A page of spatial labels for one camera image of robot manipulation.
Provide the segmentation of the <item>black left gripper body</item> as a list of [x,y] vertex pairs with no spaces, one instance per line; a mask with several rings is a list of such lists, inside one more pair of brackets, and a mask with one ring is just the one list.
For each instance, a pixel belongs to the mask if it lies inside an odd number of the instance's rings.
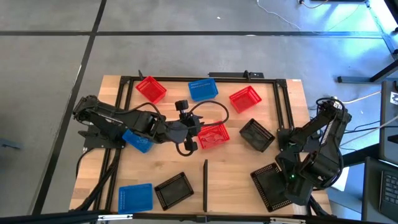
[[166,140],[174,143],[183,143],[187,137],[197,136],[201,131],[201,116],[191,115],[181,120],[166,121]]

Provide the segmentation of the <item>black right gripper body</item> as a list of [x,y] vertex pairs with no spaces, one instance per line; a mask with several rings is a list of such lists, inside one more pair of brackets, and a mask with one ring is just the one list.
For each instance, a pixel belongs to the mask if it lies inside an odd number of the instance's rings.
[[275,161],[282,171],[285,182],[285,197],[297,205],[306,205],[312,193],[313,184],[300,172],[302,163],[294,152],[280,152]]

